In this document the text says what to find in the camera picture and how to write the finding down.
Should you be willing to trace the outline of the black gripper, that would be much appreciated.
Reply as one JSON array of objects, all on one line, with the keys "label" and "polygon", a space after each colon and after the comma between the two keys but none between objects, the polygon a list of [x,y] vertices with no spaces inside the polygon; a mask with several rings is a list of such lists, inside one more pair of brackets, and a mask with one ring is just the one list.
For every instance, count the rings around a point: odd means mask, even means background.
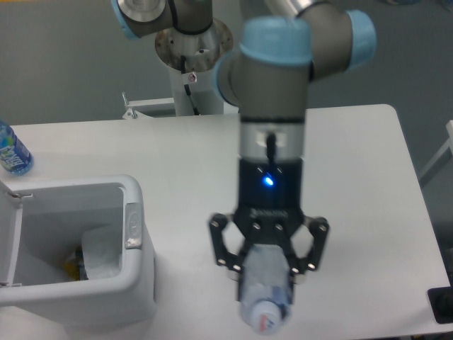
[{"label": "black gripper", "polygon": [[[302,159],[279,161],[239,160],[238,206],[234,224],[244,240],[237,254],[231,253],[223,232],[232,215],[214,213],[208,222],[214,260],[232,274],[237,282],[236,300],[240,301],[244,279],[244,261],[248,247],[254,244],[278,245],[289,266],[289,301],[294,303],[294,285],[306,271],[317,271],[326,245],[330,225],[324,217],[309,217],[301,209]],[[292,237],[300,227],[312,237],[309,250],[299,257]]]}]

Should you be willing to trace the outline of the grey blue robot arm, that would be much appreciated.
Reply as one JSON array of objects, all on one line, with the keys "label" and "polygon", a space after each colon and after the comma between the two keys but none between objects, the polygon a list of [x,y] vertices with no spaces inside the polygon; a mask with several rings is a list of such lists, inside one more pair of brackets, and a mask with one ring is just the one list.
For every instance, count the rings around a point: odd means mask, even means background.
[{"label": "grey blue robot arm", "polygon": [[240,115],[238,205],[215,214],[216,262],[238,277],[238,299],[292,304],[296,277],[317,269],[329,225],[300,207],[309,84],[372,59],[377,34],[361,11],[329,1],[269,1],[269,16],[243,27],[235,50],[214,28],[210,1],[114,1],[124,34],[167,34],[184,81],[212,70],[213,90]]}]

